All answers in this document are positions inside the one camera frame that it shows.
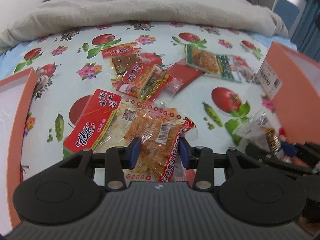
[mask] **floral tablecloth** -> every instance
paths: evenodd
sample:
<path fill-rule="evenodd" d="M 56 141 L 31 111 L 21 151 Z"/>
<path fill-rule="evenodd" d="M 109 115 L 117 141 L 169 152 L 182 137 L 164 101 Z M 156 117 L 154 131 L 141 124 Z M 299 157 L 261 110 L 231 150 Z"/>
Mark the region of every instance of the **floral tablecloth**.
<path fill-rule="evenodd" d="M 192 146 L 202 145 L 225 153 L 234 145 L 225 126 L 219 127 L 210 120 L 202 102 L 210 105 L 225 124 L 235 118 L 235 113 L 228 113 L 228 109 L 238 110 L 247 101 L 250 108 L 246 116 L 263 108 L 274 127 L 280 128 L 270 100 L 252 75 L 260 68 L 267 49 L 247 33 L 146 21 L 74 29 L 39 39 L 21 54 L 16 67 L 17 72 L 31 66 L 39 77 L 24 131 L 21 159 L 24 179 L 64 158 L 63 140 L 73 130 L 88 96 L 98 88 L 111 91 L 111 66 L 102 57 L 101 44 L 115 46 L 132 41 L 140 44 L 143 57 L 162 69 L 185 58 L 184 44 L 214 54 L 239 56 L 249 66 L 239 69 L 245 77 L 242 83 L 201 76 L 169 102 L 167 106 L 178 108 L 197 125 L 199 138 L 190 141 Z M 212 101 L 215 88 L 219 88 L 215 90 L 218 97 L 224 98 L 222 104 Z M 59 130 L 55 129 L 55 122 L 60 123 Z M 216 185 L 223 183 L 223 173 L 215 180 Z"/>

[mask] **red oval logo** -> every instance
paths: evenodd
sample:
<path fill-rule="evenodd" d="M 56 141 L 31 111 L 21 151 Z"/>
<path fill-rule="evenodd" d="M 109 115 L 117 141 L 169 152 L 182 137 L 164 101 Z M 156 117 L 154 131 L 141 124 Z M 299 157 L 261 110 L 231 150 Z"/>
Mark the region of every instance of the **red oval logo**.
<path fill-rule="evenodd" d="M 141 63 L 134 65 L 130 68 L 122 77 L 122 82 L 124 84 L 129 84 L 135 81 L 142 73 L 143 66 Z"/>
<path fill-rule="evenodd" d="M 131 46 L 128 47 L 117 47 L 110 51 L 111 56 L 124 56 L 130 54 L 134 51 L 134 48 Z"/>

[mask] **blanket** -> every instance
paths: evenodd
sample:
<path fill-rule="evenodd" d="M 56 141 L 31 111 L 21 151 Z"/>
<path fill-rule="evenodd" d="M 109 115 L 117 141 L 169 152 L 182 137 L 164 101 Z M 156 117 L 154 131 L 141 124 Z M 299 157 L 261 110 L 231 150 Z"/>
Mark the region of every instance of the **blanket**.
<path fill-rule="evenodd" d="M 70 28 L 128 20 L 184 22 L 287 36 L 280 16 L 246 0 L 52 0 L 0 35 L 0 53 Z"/>

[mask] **orange flower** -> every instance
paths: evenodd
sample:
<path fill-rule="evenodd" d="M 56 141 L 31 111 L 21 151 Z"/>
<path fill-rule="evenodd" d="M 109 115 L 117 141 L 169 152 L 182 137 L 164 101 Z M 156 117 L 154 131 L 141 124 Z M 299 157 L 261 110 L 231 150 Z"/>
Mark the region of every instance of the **orange flower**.
<path fill-rule="evenodd" d="M 93 66 L 93 71 L 95 73 L 99 72 L 99 71 L 102 71 L 102 66 L 101 65 L 95 65 Z"/>
<path fill-rule="evenodd" d="M 35 125 L 35 122 L 36 122 L 36 119 L 34 117 L 29 117 L 26 122 L 27 128 L 31 130 Z"/>

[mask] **blue curtain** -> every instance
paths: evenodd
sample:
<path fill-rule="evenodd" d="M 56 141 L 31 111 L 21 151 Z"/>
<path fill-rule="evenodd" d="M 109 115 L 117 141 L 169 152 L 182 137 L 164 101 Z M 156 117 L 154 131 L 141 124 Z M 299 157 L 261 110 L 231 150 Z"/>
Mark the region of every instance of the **blue curtain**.
<path fill-rule="evenodd" d="M 297 44 L 298 51 L 311 59 L 320 61 L 320 30 L 315 19 L 320 14 L 320 4 L 315 0 L 308 0 L 299 25 L 291 38 Z"/>

